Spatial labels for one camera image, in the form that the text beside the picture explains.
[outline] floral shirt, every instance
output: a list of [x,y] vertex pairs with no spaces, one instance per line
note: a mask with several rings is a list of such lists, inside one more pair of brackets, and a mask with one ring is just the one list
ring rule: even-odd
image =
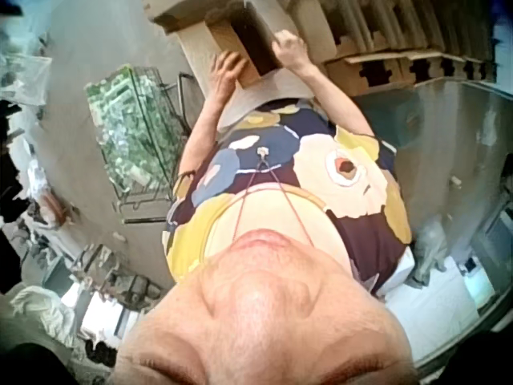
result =
[[[262,147],[269,150],[267,167],[258,168]],[[179,282],[202,263],[213,224],[251,178],[254,186],[275,183],[276,176],[285,193],[323,210],[344,242],[354,278],[374,294],[411,242],[393,165],[391,146],[335,126],[309,101],[257,108],[197,172],[179,177],[163,235],[172,276]]]

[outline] white cloth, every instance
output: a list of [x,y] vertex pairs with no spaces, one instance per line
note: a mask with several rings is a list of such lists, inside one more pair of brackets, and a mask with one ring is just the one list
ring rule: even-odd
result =
[[45,332],[66,347],[75,345],[75,312],[51,290],[29,286],[11,301],[14,316],[24,314],[41,323]]

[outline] finger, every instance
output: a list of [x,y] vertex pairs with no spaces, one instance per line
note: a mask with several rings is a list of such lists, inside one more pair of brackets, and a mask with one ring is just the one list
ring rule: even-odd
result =
[[216,69],[216,63],[217,63],[217,54],[214,54],[212,56],[212,59],[210,60],[210,71],[214,72]]
[[223,51],[223,52],[221,52],[220,55],[217,56],[216,71],[219,71],[223,67],[224,61],[226,60],[226,57],[228,56],[228,54],[229,54],[228,51]]
[[271,48],[273,49],[274,54],[277,55],[280,50],[280,44],[276,40],[273,40],[271,42]]
[[295,34],[293,34],[292,32],[290,32],[289,30],[283,30],[283,35],[285,37],[285,39],[297,39],[297,36]]
[[276,34],[274,34],[274,37],[278,41],[278,44],[282,44],[285,41],[286,34],[284,34],[285,30],[280,30]]
[[224,61],[221,70],[222,71],[231,71],[237,64],[239,58],[240,58],[240,54],[238,52],[230,52],[228,57]]
[[247,59],[241,59],[237,62],[236,66],[229,72],[229,74],[234,78],[237,79],[244,70],[245,65],[248,63]]

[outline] plastic bag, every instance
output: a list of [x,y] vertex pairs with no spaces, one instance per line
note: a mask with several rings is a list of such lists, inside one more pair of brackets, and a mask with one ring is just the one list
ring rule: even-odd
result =
[[51,61],[41,56],[0,55],[0,99],[33,106],[46,104]]
[[29,193],[35,201],[38,201],[44,193],[50,191],[50,185],[46,178],[45,170],[39,165],[37,159],[32,159],[29,162],[29,167],[26,170],[29,176]]
[[24,314],[41,322],[45,332],[65,347],[75,346],[75,312],[61,302],[51,290],[29,286],[21,290],[10,304],[14,315]]

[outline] concrete floor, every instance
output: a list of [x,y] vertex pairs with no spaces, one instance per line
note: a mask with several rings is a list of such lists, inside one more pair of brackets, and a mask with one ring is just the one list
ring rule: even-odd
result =
[[[124,253],[134,271],[169,288],[163,225],[121,225],[112,208],[115,194],[103,170],[83,87],[125,63],[157,67],[165,83],[174,83],[179,71],[190,72],[180,45],[146,19],[140,0],[62,0],[51,12],[49,33],[46,54],[53,63],[44,118],[37,125],[24,111],[15,122],[26,129],[52,188],[80,211],[76,225],[59,231],[61,243],[76,253],[87,243],[102,242]],[[13,143],[11,153],[18,168],[26,170],[29,158],[22,139]],[[158,210],[160,216],[166,209]],[[114,232],[127,243],[114,239]]]

